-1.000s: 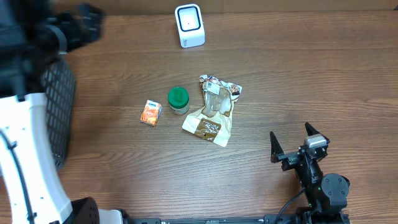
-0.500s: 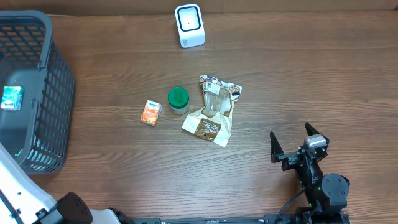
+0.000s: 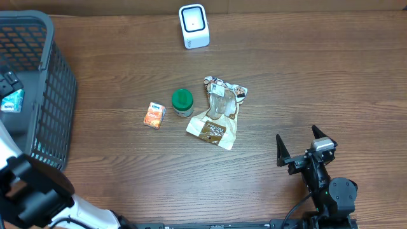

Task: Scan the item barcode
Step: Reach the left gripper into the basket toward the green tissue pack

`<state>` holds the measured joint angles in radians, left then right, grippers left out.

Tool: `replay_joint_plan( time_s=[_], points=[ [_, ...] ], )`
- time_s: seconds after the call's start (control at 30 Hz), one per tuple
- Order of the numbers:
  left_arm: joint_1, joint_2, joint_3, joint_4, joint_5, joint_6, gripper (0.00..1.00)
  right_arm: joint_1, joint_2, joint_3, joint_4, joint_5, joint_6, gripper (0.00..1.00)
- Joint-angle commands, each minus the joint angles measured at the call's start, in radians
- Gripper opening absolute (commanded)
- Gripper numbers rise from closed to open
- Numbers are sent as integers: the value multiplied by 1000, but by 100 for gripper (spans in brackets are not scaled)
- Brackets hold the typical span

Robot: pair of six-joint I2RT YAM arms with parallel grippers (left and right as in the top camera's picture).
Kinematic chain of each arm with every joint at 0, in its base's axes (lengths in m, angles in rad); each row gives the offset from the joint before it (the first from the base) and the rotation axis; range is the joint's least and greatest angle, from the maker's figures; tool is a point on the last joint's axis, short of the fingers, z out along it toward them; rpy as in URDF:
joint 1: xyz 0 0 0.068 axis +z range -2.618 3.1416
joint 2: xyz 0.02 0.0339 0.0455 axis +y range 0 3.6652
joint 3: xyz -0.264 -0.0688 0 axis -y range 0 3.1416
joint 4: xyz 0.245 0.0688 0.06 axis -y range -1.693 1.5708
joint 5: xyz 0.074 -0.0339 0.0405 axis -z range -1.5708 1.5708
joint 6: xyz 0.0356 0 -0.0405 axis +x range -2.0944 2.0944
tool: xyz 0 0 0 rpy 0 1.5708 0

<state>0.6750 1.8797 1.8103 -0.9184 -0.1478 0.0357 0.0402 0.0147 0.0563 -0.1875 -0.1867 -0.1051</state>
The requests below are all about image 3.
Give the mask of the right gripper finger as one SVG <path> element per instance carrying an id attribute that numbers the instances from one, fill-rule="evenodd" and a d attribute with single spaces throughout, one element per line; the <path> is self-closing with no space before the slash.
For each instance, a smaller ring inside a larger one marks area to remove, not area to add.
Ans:
<path id="1" fill-rule="evenodd" d="M 328 137 L 324 132 L 322 132 L 316 125 L 312 125 L 312 132 L 315 139 L 321 139 L 323 137 Z"/>
<path id="2" fill-rule="evenodd" d="M 287 165 L 287 161 L 291 158 L 291 156 L 279 134 L 276 135 L 276 143 L 277 143 L 277 166 L 282 167 Z"/>

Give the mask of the blue tissue pack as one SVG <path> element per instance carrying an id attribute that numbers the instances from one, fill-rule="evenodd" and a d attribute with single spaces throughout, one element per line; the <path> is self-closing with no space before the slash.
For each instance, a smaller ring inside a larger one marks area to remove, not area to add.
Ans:
<path id="1" fill-rule="evenodd" d="M 6 96 L 1 101 L 1 111 L 5 113 L 20 113 L 24 101 L 25 90 L 20 89 Z"/>

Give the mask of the beige snack pouch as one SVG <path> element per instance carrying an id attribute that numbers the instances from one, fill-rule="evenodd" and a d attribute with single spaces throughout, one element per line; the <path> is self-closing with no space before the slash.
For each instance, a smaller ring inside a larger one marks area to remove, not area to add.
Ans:
<path id="1" fill-rule="evenodd" d="M 204 78 L 208 110 L 191 118 L 186 131 L 208 143 L 231 150 L 236 140 L 238 112 L 248 89 L 213 76 Z"/>

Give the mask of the green lid jar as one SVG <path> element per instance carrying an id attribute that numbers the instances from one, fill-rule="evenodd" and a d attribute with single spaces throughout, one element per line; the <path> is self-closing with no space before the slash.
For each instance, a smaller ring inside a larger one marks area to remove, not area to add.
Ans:
<path id="1" fill-rule="evenodd" d="M 193 95 L 184 88 L 176 90 L 172 94 L 172 107 L 180 117 L 189 117 L 193 113 Z"/>

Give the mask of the orange tissue pack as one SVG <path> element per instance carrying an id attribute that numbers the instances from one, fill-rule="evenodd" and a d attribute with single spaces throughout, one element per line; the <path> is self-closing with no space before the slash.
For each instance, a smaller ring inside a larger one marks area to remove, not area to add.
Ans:
<path id="1" fill-rule="evenodd" d="M 157 104 L 155 102 L 150 102 L 147 113 L 143 120 L 143 124 L 155 129 L 159 129 L 164 119 L 165 113 L 165 106 Z"/>

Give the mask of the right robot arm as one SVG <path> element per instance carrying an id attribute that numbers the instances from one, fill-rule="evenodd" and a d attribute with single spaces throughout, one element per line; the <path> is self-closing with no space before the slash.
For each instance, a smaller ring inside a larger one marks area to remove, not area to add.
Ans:
<path id="1" fill-rule="evenodd" d="M 303 155 L 292 157 L 281 136 L 276 135 L 277 166 L 287 166 L 288 174 L 300 173 L 309 194 L 300 200 L 284 219 L 272 219 L 271 228 L 357 228 L 357 221 L 350 217 L 355 211 L 358 185 L 347 178 L 332 179 L 326 165 L 335 159 L 338 143 L 312 126 L 315 139 Z M 305 212 L 300 219 L 290 217 L 308 199 L 312 199 L 315 211 Z"/>

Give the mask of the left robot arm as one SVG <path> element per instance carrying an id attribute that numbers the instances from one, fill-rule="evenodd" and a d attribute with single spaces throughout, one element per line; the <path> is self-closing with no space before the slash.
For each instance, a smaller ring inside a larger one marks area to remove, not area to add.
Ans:
<path id="1" fill-rule="evenodd" d="M 1 127 L 1 221 L 19 228 L 133 228 L 75 194 L 60 170 L 23 153 Z"/>

